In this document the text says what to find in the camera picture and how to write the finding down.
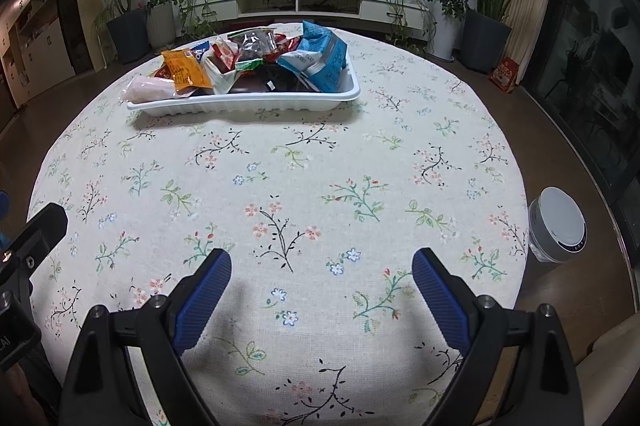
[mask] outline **floral pattern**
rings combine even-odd
[[[475,294],[511,307],[526,264],[522,177],[465,83],[337,32],[362,92],[331,111],[128,111],[122,85],[159,68],[157,57],[57,139],[29,214],[53,201],[68,217],[31,275],[59,378],[93,305],[139,308],[222,248],[230,282],[183,357],[220,424],[424,423],[460,357],[416,291],[412,256],[431,247]],[[144,372],[140,356],[131,361]],[[168,426],[140,389],[152,421]]]

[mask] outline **gray planter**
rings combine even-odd
[[[122,64],[139,60],[149,52],[145,11],[135,9],[107,22],[109,34]]]
[[[174,6],[171,2],[152,7],[146,15],[146,33],[156,52],[175,45]]]
[[[467,68],[487,73],[497,67],[511,27],[469,9],[460,45],[460,62]]]

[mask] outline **white planter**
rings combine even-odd
[[[155,51],[174,46],[174,6],[170,2],[156,5],[148,11],[146,33],[149,36],[151,48]]]
[[[431,54],[443,61],[452,62],[453,57],[451,56],[451,51],[460,32],[461,21],[455,19],[453,16],[444,16],[440,2],[434,2],[433,5],[431,5],[430,11],[433,13],[437,22],[436,37],[433,42],[433,51]]]

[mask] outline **orange snack package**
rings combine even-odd
[[[211,80],[200,68],[195,56],[189,49],[181,51],[163,51],[164,62],[171,71],[175,91],[180,92],[188,86],[211,88]]]

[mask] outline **trash can lid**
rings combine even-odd
[[[555,187],[540,193],[540,215],[553,239],[567,249],[579,246],[586,227],[578,204],[564,191]]]

